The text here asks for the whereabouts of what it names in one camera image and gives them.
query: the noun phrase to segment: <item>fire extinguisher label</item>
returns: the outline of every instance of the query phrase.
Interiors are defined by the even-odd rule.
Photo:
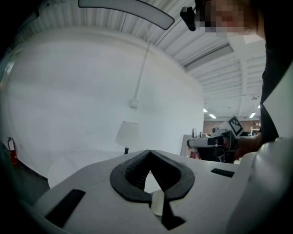
[[[13,141],[8,142],[8,144],[9,144],[9,150],[14,150]]]

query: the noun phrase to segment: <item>person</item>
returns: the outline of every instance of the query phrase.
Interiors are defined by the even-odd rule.
[[[293,59],[289,33],[289,23],[292,22],[291,8],[286,5],[290,1],[210,0],[205,4],[207,2],[211,21],[221,25],[227,32],[256,33],[266,41],[266,67],[262,76],[263,90],[260,101],[261,133],[238,139],[234,152],[236,160],[278,138],[276,127],[263,103],[278,85]],[[227,139],[224,140],[224,147],[229,148]]]

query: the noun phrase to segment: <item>lamp stand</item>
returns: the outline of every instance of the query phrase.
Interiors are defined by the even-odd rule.
[[[129,148],[125,147],[124,154],[128,154],[128,150],[129,150]]]

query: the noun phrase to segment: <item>white wall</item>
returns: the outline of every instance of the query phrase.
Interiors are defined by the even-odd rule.
[[[43,176],[69,152],[123,151],[122,121],[137,122],[141,145],[180,154],[184,134],[203,128],[203,90],[180,65],[151,47],[138,109],[130,108],[147,44],[97,28],[67,28],[27,42],[2,94],[3,139]]]

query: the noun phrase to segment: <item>black shirt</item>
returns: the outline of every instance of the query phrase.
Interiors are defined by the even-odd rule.
[[[260,101],[262,143],[278,138],[276,127],[262,105],[278,85],[293,59],[291,23],[293,15],[287,1],[259,0],[257,5],[264,16],[266,36],[266,68],[262,76],[263,89]]]

